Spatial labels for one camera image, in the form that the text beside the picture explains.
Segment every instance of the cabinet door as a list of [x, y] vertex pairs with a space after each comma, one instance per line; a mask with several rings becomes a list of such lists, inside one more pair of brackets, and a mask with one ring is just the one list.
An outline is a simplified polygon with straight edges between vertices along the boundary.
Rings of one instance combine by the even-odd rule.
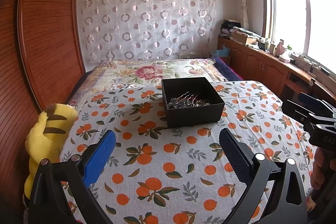
[[246, 64], [243, 73], [244, 80], [254, 80], [261, 82], [261, 68], [263, 66], [263, 56], [256, 52], [249, 52], [246, 56]]
[[231, 55], [231, 68], [244, 78], [244, 68], [246, 63], [246, 53], [244, 51], [245, 46], [238, 45], [237, 47], [232, 47], [230, 51]]
[[261, 73], [261, 82], [279, 97], [287, 79], [288, 69], [275, 60], [265, 58]]

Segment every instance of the silver screw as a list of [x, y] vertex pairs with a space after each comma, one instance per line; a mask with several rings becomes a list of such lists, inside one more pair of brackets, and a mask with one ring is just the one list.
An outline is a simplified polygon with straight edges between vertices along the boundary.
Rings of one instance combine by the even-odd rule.
[[79, 161], [80, 158], [81, 158], [80, 155], [75, 154], [75, 155], [73, 155], [73, 156], [71, 157], [71, 160], [72, 160], [72, 161]]
[[261, 154], [261, 153], [258, 153], [258, 154], [255, 155], [255, 158], [256, 158], [257, 160], [264, 160], [264, 159], [265, 159], [265, 156], [264, 156], [263, 154]]
[[42, 159], [40, 161], [40, 165], [46, 165], [48, 163], [48, 159]]
[[295, 160], [292, 159], [292, 158], [289, 158], [287, 161], [288, 161], [288, 163], [289, 163], [290, 165], [294, 165], [294, 164], [295, 164]]

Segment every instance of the wooden wardrobe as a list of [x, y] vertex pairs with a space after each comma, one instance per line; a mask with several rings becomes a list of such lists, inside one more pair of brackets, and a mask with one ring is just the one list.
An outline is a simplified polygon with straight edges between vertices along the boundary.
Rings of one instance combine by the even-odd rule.
[[76, 0], [0, 0], [0, 195], [16, 212], [28, 175], [25, 139], [84, 74]]

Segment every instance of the orange print tablecloth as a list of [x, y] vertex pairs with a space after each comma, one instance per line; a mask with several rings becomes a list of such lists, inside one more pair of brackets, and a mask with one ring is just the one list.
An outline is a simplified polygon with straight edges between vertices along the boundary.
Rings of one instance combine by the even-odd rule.
[[[222, 223], [245, 184], [221, 150], [218, 136], [228, 127], [254, 153], [274, 161], [296, 160], [306, 195], [315, 148], [302, 125], [281, 112], [281, 101], [253, 81], [212, 83], [225, 101], [217, 123], [166, 129], [161, 88], [110, 90], [93, 94], [70, 131], [61, 160], [81, 154], [107, 129], [117, 146], [90, 190], [113, 223]], [[64, 185], [76, 219], [85, 222]], [[265, 189], [251, 222], [270, 194]]]

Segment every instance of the dark blue blanket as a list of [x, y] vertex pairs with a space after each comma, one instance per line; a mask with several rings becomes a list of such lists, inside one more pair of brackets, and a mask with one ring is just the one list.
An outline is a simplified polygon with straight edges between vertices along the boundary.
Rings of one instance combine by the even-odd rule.
[[211, 58], [215, 61], [215, 68], [223, 75], [228, 81], [241, 81], [241, 78], [238, 74], [236, 74], [229, 66], [227, 66], [223, 60], [219, 57]]

